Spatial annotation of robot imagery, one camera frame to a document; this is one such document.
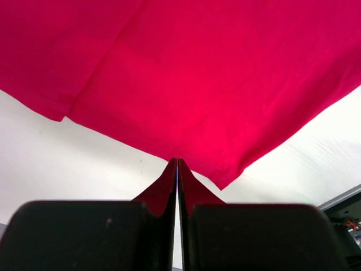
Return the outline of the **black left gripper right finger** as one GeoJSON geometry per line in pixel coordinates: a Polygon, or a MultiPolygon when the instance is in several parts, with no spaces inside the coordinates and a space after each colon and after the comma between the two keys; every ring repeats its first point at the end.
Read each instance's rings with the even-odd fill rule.
{"type": "Polygon", "coordinates": [[[178,160],[184,270],[348,270],[326,216],[307,204],[227,204],[178,160]]]}

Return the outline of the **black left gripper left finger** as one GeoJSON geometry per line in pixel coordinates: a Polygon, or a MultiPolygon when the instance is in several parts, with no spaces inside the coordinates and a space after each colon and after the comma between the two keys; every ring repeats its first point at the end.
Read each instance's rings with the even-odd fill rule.
{"type": "Polygon", "coordinates": [[[23,204],[1,239],[2,270],[171,270],[177,160],[130,201],[23,204]]]}

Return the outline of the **magenta pink t-shirt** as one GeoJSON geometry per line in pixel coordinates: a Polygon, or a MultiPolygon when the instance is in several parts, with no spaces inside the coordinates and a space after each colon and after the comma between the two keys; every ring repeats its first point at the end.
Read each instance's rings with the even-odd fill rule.
{"type": "Polygon", "coordinates": [[[220,189],[359,85],[359,1],[1,2],[5,93],[220,189]]]}

